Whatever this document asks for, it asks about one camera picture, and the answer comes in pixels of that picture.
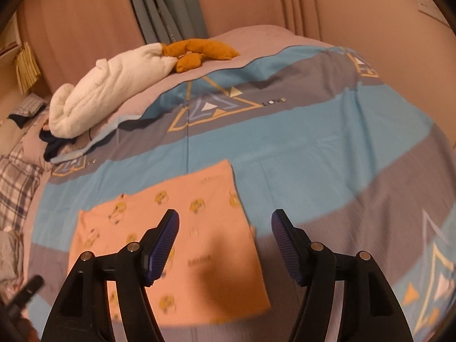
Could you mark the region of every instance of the yellow fringe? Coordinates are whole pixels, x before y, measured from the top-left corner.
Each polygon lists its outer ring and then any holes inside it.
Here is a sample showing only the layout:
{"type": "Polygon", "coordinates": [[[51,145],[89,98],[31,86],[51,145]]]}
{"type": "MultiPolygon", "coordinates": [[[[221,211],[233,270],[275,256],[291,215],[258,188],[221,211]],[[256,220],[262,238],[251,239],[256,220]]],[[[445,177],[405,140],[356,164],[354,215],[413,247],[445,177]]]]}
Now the yellow fringe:
{"type": "Polygon", "coordinates": [[[21,92],[25,94],[41,77],[40,68],[36,64],[35,56],[28,43],[24,43],[15,62],[17,83],[21,92]]]}

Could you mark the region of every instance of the gray cloth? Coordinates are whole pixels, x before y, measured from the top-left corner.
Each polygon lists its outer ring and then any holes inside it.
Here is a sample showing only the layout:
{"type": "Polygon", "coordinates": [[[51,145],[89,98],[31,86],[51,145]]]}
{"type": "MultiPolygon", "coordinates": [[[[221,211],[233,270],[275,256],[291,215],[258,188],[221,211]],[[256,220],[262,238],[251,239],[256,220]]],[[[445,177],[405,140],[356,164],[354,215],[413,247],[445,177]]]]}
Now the gray cloth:
{"type": "Polygon", "coordinates": [[[146,43],[207,38],[198,0],[131,0],[146,43]]]}
{"type": "Polygon", "coordinates": [[[0,297],[6,302],[21,285],[24,245],[21,235],[11,230],[0,232],[0,297]]]}

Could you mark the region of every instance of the gray curtain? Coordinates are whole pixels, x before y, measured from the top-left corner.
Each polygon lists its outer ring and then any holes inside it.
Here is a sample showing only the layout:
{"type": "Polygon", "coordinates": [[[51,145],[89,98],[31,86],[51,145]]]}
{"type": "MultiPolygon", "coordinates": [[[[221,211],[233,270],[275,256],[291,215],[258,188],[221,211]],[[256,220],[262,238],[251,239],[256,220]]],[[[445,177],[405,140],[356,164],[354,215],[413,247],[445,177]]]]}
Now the gray curtain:
{"type": "Polygon", "coordinates": [[[198,0],[131,0],[146,43],[207,38],[198,0]]]}

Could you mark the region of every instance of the plush toy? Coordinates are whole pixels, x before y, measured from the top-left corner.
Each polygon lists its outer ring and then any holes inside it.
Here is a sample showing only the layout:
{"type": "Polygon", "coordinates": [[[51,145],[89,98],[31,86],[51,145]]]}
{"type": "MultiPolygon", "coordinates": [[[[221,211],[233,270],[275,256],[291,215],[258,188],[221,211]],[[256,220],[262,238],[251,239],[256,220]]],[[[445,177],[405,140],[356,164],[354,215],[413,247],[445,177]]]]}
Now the plush toy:
{"type": "Polygon", "coordinates": [[[206,59],[231,60],[239,55],[235,49],[223,42],[202,38],[191,38],[170,45],[161,45],[163,55],[179,58],[174,66],[177,73],[198,68],[206,59]]]}

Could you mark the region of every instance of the white shelf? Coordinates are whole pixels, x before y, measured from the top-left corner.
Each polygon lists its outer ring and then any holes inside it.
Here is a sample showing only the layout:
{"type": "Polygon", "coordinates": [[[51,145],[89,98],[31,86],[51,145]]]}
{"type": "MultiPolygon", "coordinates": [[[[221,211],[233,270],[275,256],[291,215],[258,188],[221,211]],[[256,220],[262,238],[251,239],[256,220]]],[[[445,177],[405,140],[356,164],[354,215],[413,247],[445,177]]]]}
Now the white shelf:
{"type": "Polygon", "coordinates": [[[21,50],[21,46],[17,16],[14,13],[5,30],[0,34],[0,68],[9,66],[14,62],[16,55],[21,50]]]}

